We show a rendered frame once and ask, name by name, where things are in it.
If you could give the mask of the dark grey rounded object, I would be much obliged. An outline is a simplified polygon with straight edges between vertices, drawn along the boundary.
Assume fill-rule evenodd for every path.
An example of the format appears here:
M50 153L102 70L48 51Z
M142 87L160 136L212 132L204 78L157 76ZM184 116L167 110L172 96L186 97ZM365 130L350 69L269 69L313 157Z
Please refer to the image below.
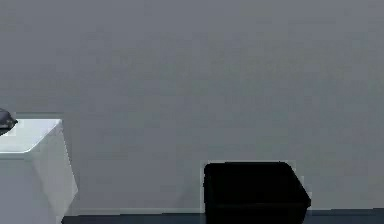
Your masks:
M17 123L9 111L0 108L0 136L12 130Z

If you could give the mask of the black bin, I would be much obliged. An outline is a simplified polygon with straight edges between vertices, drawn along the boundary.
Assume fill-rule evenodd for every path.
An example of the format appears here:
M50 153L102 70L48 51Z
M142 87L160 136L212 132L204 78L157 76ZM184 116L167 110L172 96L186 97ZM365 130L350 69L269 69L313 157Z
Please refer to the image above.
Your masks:
M286 162L204 167L206 224L303 224L311 199Z

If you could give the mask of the white cabinet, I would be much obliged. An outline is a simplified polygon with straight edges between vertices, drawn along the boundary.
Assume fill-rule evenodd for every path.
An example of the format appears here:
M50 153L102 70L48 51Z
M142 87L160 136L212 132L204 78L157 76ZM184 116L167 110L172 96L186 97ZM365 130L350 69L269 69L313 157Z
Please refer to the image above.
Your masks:
M77 193L60 119L20 119L0 136L0 224L62 224Z

